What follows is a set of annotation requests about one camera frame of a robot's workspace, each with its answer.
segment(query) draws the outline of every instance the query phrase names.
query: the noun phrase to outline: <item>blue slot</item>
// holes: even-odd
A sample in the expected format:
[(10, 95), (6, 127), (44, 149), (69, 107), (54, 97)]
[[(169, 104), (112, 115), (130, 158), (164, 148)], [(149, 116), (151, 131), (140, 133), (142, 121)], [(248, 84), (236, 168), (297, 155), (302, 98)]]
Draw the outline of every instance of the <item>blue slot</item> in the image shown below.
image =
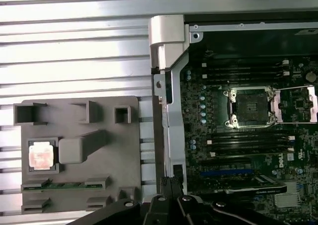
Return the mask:
[(200, 172), (201, 176), (218, 176), (226, 174), (252, 174), (252, 169), (224, 169)]

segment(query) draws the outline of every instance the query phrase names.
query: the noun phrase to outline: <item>motherboard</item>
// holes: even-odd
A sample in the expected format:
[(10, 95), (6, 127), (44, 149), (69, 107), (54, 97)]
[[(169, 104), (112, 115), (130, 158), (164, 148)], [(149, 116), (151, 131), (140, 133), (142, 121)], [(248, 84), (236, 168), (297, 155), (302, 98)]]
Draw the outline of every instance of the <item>motherboard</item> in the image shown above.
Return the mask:
[(188, 193), (318, 220), (318, 60), (190, 61), (180, 73)]

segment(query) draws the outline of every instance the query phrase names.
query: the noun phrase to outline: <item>green circuit board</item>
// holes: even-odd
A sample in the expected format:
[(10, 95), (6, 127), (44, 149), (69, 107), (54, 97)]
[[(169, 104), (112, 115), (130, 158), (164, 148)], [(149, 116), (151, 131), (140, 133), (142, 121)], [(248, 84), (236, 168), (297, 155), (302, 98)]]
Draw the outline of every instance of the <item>green circuit board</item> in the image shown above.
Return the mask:
[[(308, 90), (318, 90), (315, 75), (318, 61), (310, 57), (189, 62), (180, 73), (188, 192), (208, 203), (227, 191), (243, 206), (281, 221), (318, 220), (318, 126), (309, 123), (313, 102)], [(229, 98), (224, 91), (255, 86), (292, 88), (280, 91), (279, 107), (288, 124), (240, 129), (225, 125)], [(250, 111), (257, 104), (244, 103)], [(257, 187), (256, 180), (264, 183), (262, 176), (266, 182), (283, 183), (285, 191), (279, 192), (275, 184), (276, 190), (236, 193)]]

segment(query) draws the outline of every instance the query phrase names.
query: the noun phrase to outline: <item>cpu socket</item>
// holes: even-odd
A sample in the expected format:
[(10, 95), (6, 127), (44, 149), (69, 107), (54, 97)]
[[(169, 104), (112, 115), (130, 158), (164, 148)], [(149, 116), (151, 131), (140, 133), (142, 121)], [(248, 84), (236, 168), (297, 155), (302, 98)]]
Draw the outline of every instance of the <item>cpu socket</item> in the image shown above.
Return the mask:
[(268, 86), (237, 87), (223, 91), (229, 98), (230, 128), (265, 128), (275, 124), (271, 101), (275, 92)]

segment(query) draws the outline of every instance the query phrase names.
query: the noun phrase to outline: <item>screw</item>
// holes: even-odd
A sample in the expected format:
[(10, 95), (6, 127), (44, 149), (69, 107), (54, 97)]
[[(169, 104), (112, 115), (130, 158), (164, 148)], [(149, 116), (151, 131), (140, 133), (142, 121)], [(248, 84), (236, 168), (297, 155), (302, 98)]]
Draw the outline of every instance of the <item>screw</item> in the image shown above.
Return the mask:
[(216, 206), (224, 208), (227, 204), (224, 202), (216, 202)]
[(192, 198), (190, 196), (183, 196), (183, 201), (190, 201)]
[(133, 206), (133, 205), (134, 205), (133, 202), (127, 202), (127, 203), (125, 203), (125, 206), (126, 206), (126, 207), (131, 207), (131, 206)]

